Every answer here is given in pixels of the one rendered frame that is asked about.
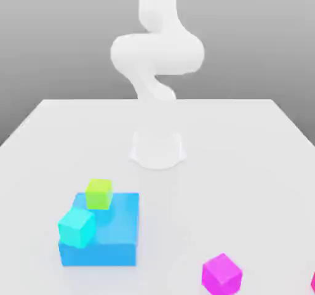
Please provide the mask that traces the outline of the small lime green cube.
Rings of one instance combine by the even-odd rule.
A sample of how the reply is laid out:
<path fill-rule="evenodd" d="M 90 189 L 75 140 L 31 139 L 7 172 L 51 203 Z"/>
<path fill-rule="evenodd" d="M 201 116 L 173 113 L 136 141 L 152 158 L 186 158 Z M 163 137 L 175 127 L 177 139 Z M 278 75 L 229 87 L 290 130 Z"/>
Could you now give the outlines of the small lime green cube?
<path fill-rule="evenodd" d="M 109 210 L 113 199 L 112 181 L 108 179 L 91 179 L 86 188 L 86 205 L 88 209 Z"/>

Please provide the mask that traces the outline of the small cyan cube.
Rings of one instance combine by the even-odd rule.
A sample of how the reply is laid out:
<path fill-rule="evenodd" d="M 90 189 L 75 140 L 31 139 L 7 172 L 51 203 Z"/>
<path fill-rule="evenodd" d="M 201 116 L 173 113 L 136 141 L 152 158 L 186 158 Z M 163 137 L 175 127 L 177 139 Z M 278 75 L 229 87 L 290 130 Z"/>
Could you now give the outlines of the small cyan cube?
<path fill-rule="evenodd" d="M 95 214 L 82 208 L 71 208 L 58 222 L 60 242 L 85 248 L 96 232 Z"/>

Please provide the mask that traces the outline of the small magenta cube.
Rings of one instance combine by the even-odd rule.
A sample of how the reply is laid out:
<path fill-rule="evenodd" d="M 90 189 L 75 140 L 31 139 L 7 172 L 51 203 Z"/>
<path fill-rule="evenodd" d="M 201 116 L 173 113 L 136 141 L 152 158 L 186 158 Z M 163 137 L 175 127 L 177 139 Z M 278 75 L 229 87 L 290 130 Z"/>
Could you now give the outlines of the small magenta cube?
<path fill-rule="evenodd" d="M 202 265 L 202 285 L 211 295 L 235 295 L 242 276 L 242 270 L 225 253 Z"/>

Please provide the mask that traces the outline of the large blue box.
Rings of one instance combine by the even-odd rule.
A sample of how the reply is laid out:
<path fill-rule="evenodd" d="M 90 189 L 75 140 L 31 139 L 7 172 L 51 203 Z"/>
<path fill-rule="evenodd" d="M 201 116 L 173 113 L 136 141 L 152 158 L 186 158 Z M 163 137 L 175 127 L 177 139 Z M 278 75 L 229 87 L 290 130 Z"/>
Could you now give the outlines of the large blue box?
<path fill-rule="evenodd" d="M 85 248 L 59 243 L 64 266 L 135 266 L 137 262 L 139 194 L 114 193 L 108 210 L 93 210 L 94 238 Z"/>

